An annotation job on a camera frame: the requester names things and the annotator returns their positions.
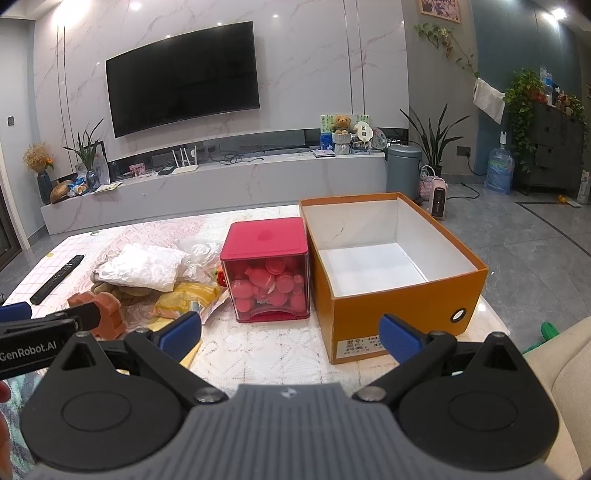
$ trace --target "flat screen tv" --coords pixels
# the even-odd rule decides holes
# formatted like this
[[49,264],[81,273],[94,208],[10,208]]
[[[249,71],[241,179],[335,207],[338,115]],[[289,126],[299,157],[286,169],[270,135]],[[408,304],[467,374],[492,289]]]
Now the flat screen tv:
[[260,108],[252,22],[165,38],[106,61],[116,137]]

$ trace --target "marble tv console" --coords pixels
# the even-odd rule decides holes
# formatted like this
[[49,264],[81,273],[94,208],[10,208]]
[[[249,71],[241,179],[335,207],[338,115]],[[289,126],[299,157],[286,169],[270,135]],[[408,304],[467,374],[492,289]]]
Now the marble tv console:
[[47,230],[54,234],[385,191],[383,153],[330,158],[296,153],[232,165],[207,163],[192,172],[128,179],[111,192],[45,205],[41,212]]

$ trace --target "stuffed bear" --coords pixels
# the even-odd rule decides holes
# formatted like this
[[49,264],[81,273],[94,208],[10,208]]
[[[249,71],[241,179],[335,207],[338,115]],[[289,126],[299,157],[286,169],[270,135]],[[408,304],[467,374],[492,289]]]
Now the stuffed bear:
[[348,133],[357,133],[357,129],[353,128],[353,130],[350,130],[351,128],[351,119],[349,118],[348,115],[337,115],[335,117],[335,121],[333,122],[333,125],[331,127],[331,130],[339,135],[339,134],[348,134]]

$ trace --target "white lace tablecloth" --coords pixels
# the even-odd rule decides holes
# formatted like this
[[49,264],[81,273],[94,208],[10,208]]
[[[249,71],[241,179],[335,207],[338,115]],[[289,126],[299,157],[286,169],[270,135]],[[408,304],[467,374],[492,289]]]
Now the white lace tablecloth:
[[[34,317],[67,307],[74,293],[87,290],[90,273],[107,257],[129,243],[174,247],[175,241],[201,236],[223,241],[230,225],[240,220],[298,216],[297,205],[212,213],[173,220],[139,223],[100,232],[83,233],[64,240],[27,275],[8,297],[8,303],[30,296],[74,255],[83,262],[43,301],[33,307]],[[157,296],[124,308],[128,330],[145,326]],[[464,341],[483,341],[488,333],[509,333],[499,316],[481,297]],[[203,326],[203,344],[191,371],[232,395],[239,384],[310,384],[340,382],[347,394],[372,382],[396,366],[389,355],[331,365],[328,361],[316,312],[308,320],[243,324],[236,321],[227,301]]]

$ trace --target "red plastic container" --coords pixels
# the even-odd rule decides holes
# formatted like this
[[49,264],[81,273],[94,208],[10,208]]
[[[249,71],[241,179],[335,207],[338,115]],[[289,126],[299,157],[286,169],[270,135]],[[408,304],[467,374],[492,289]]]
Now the red plastic container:
[[236,222],[220,255],[239,322],[310,316],[310,267],[299,217]]

